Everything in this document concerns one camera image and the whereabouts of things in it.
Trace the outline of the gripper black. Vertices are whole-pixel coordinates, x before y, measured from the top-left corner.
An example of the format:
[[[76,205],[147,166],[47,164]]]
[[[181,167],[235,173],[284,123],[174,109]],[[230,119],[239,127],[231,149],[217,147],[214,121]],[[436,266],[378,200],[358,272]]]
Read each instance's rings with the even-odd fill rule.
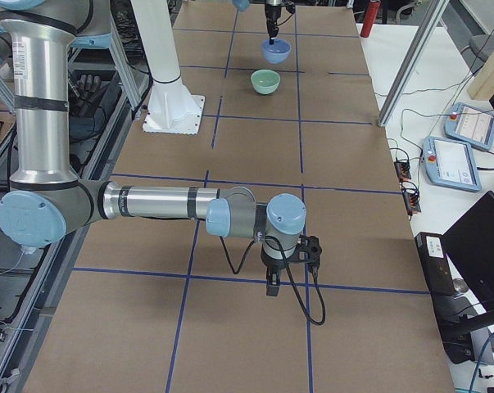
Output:
[[[265,0],[264,4],[269,45],[274,44],[278,35],[278,19],[281,16],[281,0]]]
[[[281,271],[285,269],[285,263],[261,250],[261,260],[266,267],[266,295],[277,296],[280,288]]]

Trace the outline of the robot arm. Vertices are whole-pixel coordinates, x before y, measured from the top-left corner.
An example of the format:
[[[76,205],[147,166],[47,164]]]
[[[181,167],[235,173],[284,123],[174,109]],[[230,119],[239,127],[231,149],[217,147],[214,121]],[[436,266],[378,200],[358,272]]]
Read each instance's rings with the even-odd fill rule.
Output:
[[[233,0],[232,4],[238,11],[245,11],[249,8],[250,2],[248,0]],[[269,35],[269,45],[274,44],[275,39],[279,33],[278,19],[281,17],[281,11],[283,2],[279,0],[265,0],[264,1],[264,14],[266,28]]]
[[[260,242],[266,292],[276,296],[280,274],[314,250],[302,231],[306,208],[283,193],[266,203],[245,187],[120,186],[84,180],[70,167],[67,54],[78,38],[112,33],[107,1],[3,1],[11,35],[18,168],[0,200],[0,229],[40,248],[103,219],[140,217],[202,221],[209,234]]]

